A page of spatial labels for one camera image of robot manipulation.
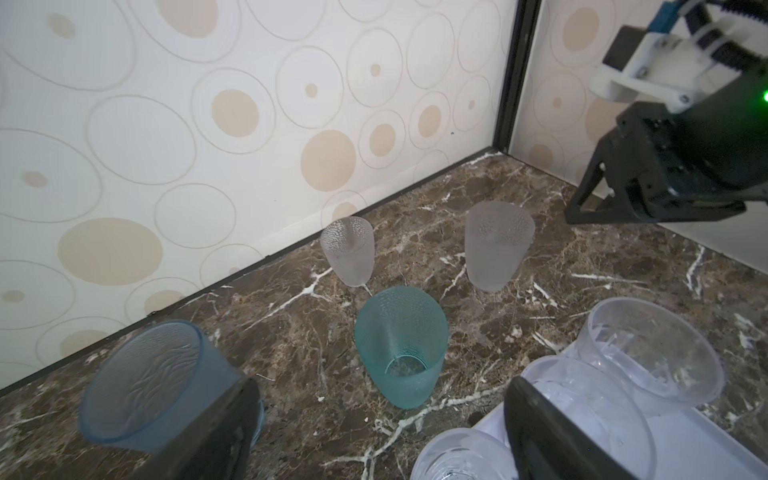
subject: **brown marble surface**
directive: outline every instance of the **brown marble surface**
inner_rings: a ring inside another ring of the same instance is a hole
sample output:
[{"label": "brown marble surface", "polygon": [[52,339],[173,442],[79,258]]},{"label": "brown marble surface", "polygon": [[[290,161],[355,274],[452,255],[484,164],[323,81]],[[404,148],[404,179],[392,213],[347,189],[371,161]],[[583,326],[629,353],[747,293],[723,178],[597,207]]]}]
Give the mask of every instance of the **brown marble surface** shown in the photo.
[{"label": "brown marble surface", "polygon": [[[369,294],[344,286],[317,242],[165,317],[195,322],[258,379],[267,424],[247,477],[408,478],[431,437],[477,421],[512,376],[573,341],[584,314],[610,296],[651,300],[700,329],[728,375],[702,410],[768,460],[768,277],[661,227],[569,227],[562,211],[572,192],[493,157],[366,215],[376,229],[370,290],[417,286],[449,319],[445,366],[421,409],[391,406],[366,375],[354,322]],[[464,218],[482,200],[523,204],[536,222],[527,258],[495,294],[465,274]],[[144,461],[88,444],[75,422],[85,386],[128,337],[0,399],[0,478],[117,480]]]}]

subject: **cup rim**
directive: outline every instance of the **cup rim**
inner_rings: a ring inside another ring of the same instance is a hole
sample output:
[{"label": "cup rim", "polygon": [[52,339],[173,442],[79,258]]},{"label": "cup rim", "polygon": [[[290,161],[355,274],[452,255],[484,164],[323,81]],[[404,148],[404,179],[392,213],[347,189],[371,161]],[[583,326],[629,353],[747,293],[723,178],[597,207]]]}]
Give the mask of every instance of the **cup rim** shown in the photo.
[{"label": "cup rim", "polygon": [[[641,425],[643,426],[643,429],[645,430],[645,435],[646,435],[646,438],[648,438],[648,445],[649,445],[649,449],[650,449],[650,458],[648,459],[649,469],[648,469],[648,473],[647,473],[646,477],[643,480],[649,480],[650,478],[653,478],[656,475],[656,468],[657,468],[657,464],[658,464],[658,455],[656,453],[656,440],[654,439],[654,434],[650,430],[650,425],[648,425],[648,420],[645,418],[645,414],[643,414],[643,411],[640,410],[640,407],[634,401],[632,396],[626,390],[624,390],[624,388],[621,386],[621,384],[619,382],[617,382],[613,377],[611,377],[611,375],[607,374],[606,372],[603,372],[602,370],[600,370],[599,368],[597,368],[597,367],[595,367],[593,365],[590,365],[589,363],[582,362],[579,359],[572,359],[570,357],[560,356],[560,355],[546,355],[546,356],[542,356],[542,357],[537,358],[536,360],[534,360],[533,362],[529,363],[528,366],[525,367],[525,369],[522,371],[520,376],[523,377],[524,379],[528,380],[524,376],[525,372],[528,371],[529,369],[531,369],[533,366],[536,366],[539,363],[545,363],[545,362],[569,362],[569,363],[573,363],[574,365],[583,366],[585,369],[587,369],[587,370],[589,370],[591,372],[597,372],[598,376],[605,377],[607,382],[609,384],[613,385],[616,388],[616,391],[618,392],[618,394],[620,396],[623,396],[629,402],[630,408],[632,408],[632,410],[634,410],[634,412],[637,414],[637,417],[639,417],[640,420],[641,420]],[[616,458],[613,455],[611,455],[611,457],[618,463],[618,460],[616,460]]]},{"label": "cup rim", "polygon": [[706,395],[701,395],[698,397],[690,396],[688,397],[688,400],[686,402],[681,402],[677,399],[671,399],[669,397],[661,396],[655,392],[651,392],[648,389],[645,389],[644,387],[638,385],[635,383],[632,378],[630,378],[629,375],[627,375],[624,370],[621,368],[618,368],[618,372],[621,374],[621,378],[629,382],[635,389],[640,390],[642,393],[649,395],[650,397],[660,400],[662,402],[668,402],[674,405],[687,405],[687,406],[698,406],[702,405],[704,403],[711,402],[712,400],[715,400],[720,393],[723,391],[723,387],[725,386],[725,370],[723,369],[722,362],[720,361],[720,356],[717,355],[717,352],[715,352],[715,349],[710,345],[709,340],[699,332],[696,327],[688,323],[682,316],[677,315],[675,312],[672,312],[670,310],[667,310],[666,308],[662,307],[661,305],[658,305],[653,302],[649,302],[647,300],[634,298],[632,296],[613,296],[611,298],[605,299],[600,301],[597,305],[592,307],[592,310],[589,312],[589,316],[587,317],[587,322],[585,323],[585,328],[587,329],[587,334],[589,336],[589,342],[594,347],[594,349],[597,351],[600,360],[602,362],[609,362],[611,365],[615,365],[612,361],[609,360],[605,355],[603,355],[602,351],[598,348],[598,343],[595,341],[594,337],[592,336],[592,329],[593,329],[593,321],[595,317],[595,313],[601,309],[603,306],[608,305],[609,303],[613,302],[636,302],[636,303],[643,303],[645,305],[651,306],[653,308],[656,308],[658,310],[662,310],[664,313],[669,315],[670,317],[674,318],[677,322],[681,323],[683,326],[685,326],[688,331],[693,333],[695,337],[697,337],[702,344],[704,345],[705,350],[709,353],[710,357],[713,359],[715,364],[715,376],[717,378],[717,381],[715,382],[714,387],[712,388],[711,392]]},{"label": "cup rim", "polygon": [[[90,400],[91,390],[93,389],[94,384],[101,378],[102,375],[105,375],[104,371],[106,370],[109,365],[112,364],[113,361],[115,361],[115,357],[118,356],[118,353],[120,353],[124,348],[126,348],[128,345],[132,344],[136,340],[140,339],[142,336],[146,335],[153,329],[156,329],[160,326],[166,326],[171,324],[181,324],[186,327],[191,327],[192,330],[197,334],[197,345],[198,345],[198,354],[197,354],[197,361],[195,362],[194,369],[192,370],[192,373],[190,374],[189,378],[184,382],[184,386],[181,388],[181,391],[179,391],[179,396],[176,397],[176,399],[171,403],[160,415],[155,417],[151,422],[142,425],[141,427],[138,427],[135,430],[126,432],[122,435],[118,435],[115,437],[101,437],[99,435],[95,435],[90,427],[85,423],[83,411],[88,407],[88,401]],[[142,333],[136,335],[134,338],[128,340],[126,343],[124,343],[115,353],[113,353],[105,362],[104,364],[99,367],[99,370],[96,372],[96,376],[93,380],[91,380],[91,383],[88,384],[88,387],[85,390],[85,393],[83,394],[83,399],[80,402],[80,405],[78,406],[78,429],[83,434],[83,436],[90,442],[93,443],[100,443],[102,445],[120,442],[122,440],[125,440],[133,435],[136,435],[137,433],[148,429],[155,423],[157,423],[160,419],[165,417],[165,415],[168,414],[170,410],[172,410],[176,404],[178,404],[179,399],[184,396],[184,393],[189,389],[190,384],[192,383],[192,380],[194,379],[195,375],[197,374],[197,371],[200,369],[200,364],[203,359],[204,355],[204,348],[203,348],[204,338],[203,338],[203,332],[200,330],[200,328],[193,324],[192,322],[188,322],[186,320],[169,320],[167,322],[161,322],[158,323],[155,326],[152,326],[151,328],[146,329]]]}]

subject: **white tray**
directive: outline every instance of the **white tray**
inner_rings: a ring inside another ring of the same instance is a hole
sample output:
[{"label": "white tray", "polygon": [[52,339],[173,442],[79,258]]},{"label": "white tray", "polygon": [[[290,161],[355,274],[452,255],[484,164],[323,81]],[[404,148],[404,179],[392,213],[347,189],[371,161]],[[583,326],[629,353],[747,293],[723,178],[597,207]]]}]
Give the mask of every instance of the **white tray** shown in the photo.
[{"label": "white tray", "polygon": [[[656,442],[656,480],[768,479],[768,466],[696,409],[652,417],[648,425]],[[503,403],[474,428],[509,447]]]}]

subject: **plastic cup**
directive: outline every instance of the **plastic cup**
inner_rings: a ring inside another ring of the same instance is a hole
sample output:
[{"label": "plastic cup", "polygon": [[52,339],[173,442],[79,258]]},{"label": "plastic cup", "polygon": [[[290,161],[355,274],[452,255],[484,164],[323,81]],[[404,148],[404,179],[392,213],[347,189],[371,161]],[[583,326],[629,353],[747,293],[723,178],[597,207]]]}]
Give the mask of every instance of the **plastic cup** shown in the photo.
[{"label": "plastic cup", "polygon": [[394,286],[373,296],[355,323],[355,344],[371,379],[396,407],[414,409],[435,388],[448,322],[427,293]]},{"label": "plastic cup", "polygon": [[424,447],[411,480],[509,480],[516,471],[509,447],[479,430],[453,429]]},{"label": "plastic cup", "polygon": [[371,280],[376,246],[368,220],[344,217],[332,222],[320,234],[320,246],[345,285],[363,286]]},{"label": "plastic cup", "polygon": [[78,428],[93,443],[157,454],[242,375],[195,325],[164,322],[101,366]]},{"label": "plastic cup", "polygon": [[640,480],[656,472],[656,444],[643,413],[609,375],[563,356],[545,356],[522,377],[613,460]]},{"label": "plastic cup", "polygon": [[485,292],[512,280],[536,230],[531,215],[506,202],[481,202],[469,209],[464,230],[467,276]]},{"label": "plastic cup", "polygon": [[725,385],[720,358],[701,333],[635,298],[598,303],[570,356],[616,378],[646,416],[712,402]]}]

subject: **circle pattern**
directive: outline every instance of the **circle pattern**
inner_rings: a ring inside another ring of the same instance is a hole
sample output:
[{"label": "circle pattern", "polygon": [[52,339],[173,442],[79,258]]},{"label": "circle pattern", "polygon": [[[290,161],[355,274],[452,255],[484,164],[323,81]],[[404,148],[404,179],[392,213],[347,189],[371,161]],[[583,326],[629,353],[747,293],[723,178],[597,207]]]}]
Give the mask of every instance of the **circle pattern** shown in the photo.
[{"label": "circle pattern", "polygon": [[237,0],[130,0],[134,16],[162,48],[208,63],[232,52],[240,36]]},{"label": "circle pattern", "polygon": [[235,205],[227,194],[205,184],[171,188],[154,208],[157,230],[179,247],[212,247],[232,233],[236,221]]},{"label": "circle pattern", "polygon": [[434,147],[448,130],[451,107],[448,98],[431,91],[416,102],[409,120],[411,142],[417,148]]},{"label": "circle pattern", "polygon": [[392,0],[339,0],[341,8],[358,22],[373,22],[390,7]]},{"label": "circle pattern", "polygon": [[61,318],[74,305],[74,285],[58,270],[26,260],[0,260],[0,330]]},{"label": "circle pattern", "polygon": [[358,148],[362,161],[371,168],[387,168],[406,144],[406,124],[397,112],[381,110],[362,124]]},{"label": "circle pattern", "polygon": [[101,178],[80,151],[49,135],[0,128],[0,214],[54,223],[87,214],[101,198]]},{"label": "circle pattern", "polygon": [[451,66],[454,35],[451,22],[442,13],[424,17],[413,29],[406,64],[408,75],[420,88],[437,85]]},{"label": "circle pattern", "polygon": [[550,75],[539,85],[533,99],[536,120],[550,131],[563,131],[581,117],[586,100],[586,90],[576,75]]},{"label": "circle pattern", "polygon": [[116,2],[7,2],[3,16],[0,47],[46,81],[103,91],[134,69],[134,33]]},{"label": "circle pattern", "polygon": [[346,78],[353,97],[367,107],[384,105],[402,77],[402,52],[383,28],[363,32],[349,50]]},{"label": "circle pattern", "polygon": [[366,199],[351,190],[340,191],[331,196],[320,213],[320,227],[325,228],[339,218],[349,217],[368,207]]},{"label": "circle pattern", "polygon": [[301,152],[301,174],[315,190],[338,190],[352,177],[357,164],[355,145],[338,130],[310,138]]},{"label": "circle pattern", "polygon": [[129,285],[160,266],[163,247],[144,225],[123,218],[95,218],[59,238],[58,258],[69,273],[86,282]]},{"label": "circle pattern", "polygon": [[265,30],[283,40],[309,37],[326,12],[326,0],[246,0],[246,4]]},{"label": "circle pattern", "polygon": [[236,68],[218,68],[194,86],[192,118],[214,147],[231,154],[248,154],[272,137],[275,104],[264,85],[251,74]]},{"label": "circle pattern", "polygon": [[103,316],[82,316],[58,323],[38,338],[35,350],[43,365],[51,365],[123,329]]},{"label": "circle pattern", "polygon": [[521,153],[525,163],[558,177],[562,175],[563,147],[551,135],[531,135],[523,142]]},{"label": "circle pattern", "polygon": [[447,168],[449,165],[448,156],[440,150],[427,152],[413,169],[413,183],[424,180],[428,176]]},{"label": "circle pattern", "polygon": [[176,277],[156,278],[144,282],[128,295],[125,300],[125,316],[133,323],[152,312],[192,295],[200,289],[197,285]]},{"label": "circle pattern", "polygon": [[200,265],[200,281],[211,285],[243,268],[262,260],[264,256],[255,248],[241,243],[224,245],[209,253]]},{"label": "circle pattern", "polygon": [[604,100],[597,97],[587,108],[587,114],[584,116],[584,127],[587,130],[587,137],[593,144],[613,130],[616,126],[616,117],[627,108],[627,104]]},{"label": "circle pattern", "polygon": [[474,73],[485,65],[498,42],[501,19],[490,0],[481,0],[469,11],[458,31],[458,62]]},{"label": "circle pattern", "polygon": [[476,127],[491,104],[491,85],[485,77],[467,80],[453,102],[453,123],[460,131]]},{"label": "circle pattern", "polygon": [[590,63],[610,44],[615,26],[612,0],[570,0],[552,25],[550,46],[555,60],[565,67]]},{"label": "circle pattern", "polygon": [[187,122],[167,105],[138,95],[96,104],[86,120],[85,137],[101,164],[137,184],[178,180],[197,157]]},{"label": "circle pattern", "polygon": [[301,47],[277,70],[277,101],[285,115],[304,128],[321,128],[341,108],[344,82],[336,61],[324,50]]}]

